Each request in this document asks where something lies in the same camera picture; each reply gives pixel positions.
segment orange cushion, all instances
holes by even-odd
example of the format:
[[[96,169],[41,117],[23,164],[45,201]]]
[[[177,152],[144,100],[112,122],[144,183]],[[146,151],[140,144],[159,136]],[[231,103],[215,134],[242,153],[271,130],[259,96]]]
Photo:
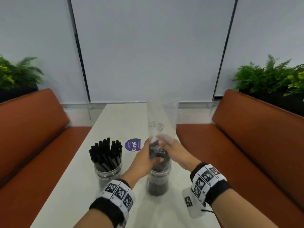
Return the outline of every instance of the orange cushion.
[[[227,90],[212,119],[304,208],[303,117]]]
[[[280,228],[302,227],[303,212],[213,124],[177,125],[181,144],[214,165],[231,187]]]
[[[91,127],[68,127],[0,189],[0,224],[28,228]]]
[[[68,123],[51,89],[1,103],[0,182]]]

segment plastic bag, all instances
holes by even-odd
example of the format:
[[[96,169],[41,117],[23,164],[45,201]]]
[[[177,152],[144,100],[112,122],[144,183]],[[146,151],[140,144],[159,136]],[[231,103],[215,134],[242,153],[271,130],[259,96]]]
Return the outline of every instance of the plastic bag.
[[[158,141],[164,140],[169,145],[176,135],[176,120],[179,101],[176,99],[156,99],[147,101],[147,117],[149,130],[149,156],[163,157],[164,161],[155,165],[152,170],[163,172],[170,168],[171,159],[164,149],[158,145]]]

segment black object in jar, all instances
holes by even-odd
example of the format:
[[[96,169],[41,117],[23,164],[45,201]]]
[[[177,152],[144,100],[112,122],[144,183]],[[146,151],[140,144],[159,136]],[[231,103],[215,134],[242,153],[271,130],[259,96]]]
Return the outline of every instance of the black object in jar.
[[[155,157],[162,157],[164,160],[153,166],[152,170],[157,172],[163,172],[169,168],[170,165],[170,157],[167,151],[165,151],[163,148],[161,148],[158,144],[158,140],[155,142],[152,142],[149,146],[149,157],[150,159],[153,159]]]
[[[149,182],[148,185],[148,193],[152,196],[161,196],[168,191],[169,181],[166,181],[164,184],[156,184],[153,182]]]

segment wristband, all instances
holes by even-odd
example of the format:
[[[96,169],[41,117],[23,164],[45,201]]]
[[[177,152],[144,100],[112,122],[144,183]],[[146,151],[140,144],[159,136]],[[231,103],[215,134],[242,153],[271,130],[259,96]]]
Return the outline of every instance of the wristband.
[[[200,163],[191,173],[191,189],[204,205],[212,205],[214,200],[224,191],[231,188],[226,178],[213,165]]]
[[[128,220],[129,211],[135,202],[135,195],[126,181],[112,180],[89,209],[103,212],[112,221],[114,228]]]

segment purple sticker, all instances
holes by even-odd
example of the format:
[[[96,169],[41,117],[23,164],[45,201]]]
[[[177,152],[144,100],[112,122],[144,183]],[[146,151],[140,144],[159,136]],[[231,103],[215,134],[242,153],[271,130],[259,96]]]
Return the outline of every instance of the purple sticker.
[[[132,138],[125,143],[125,148],[128,151],[139,151],[140,150],[140,139]]]

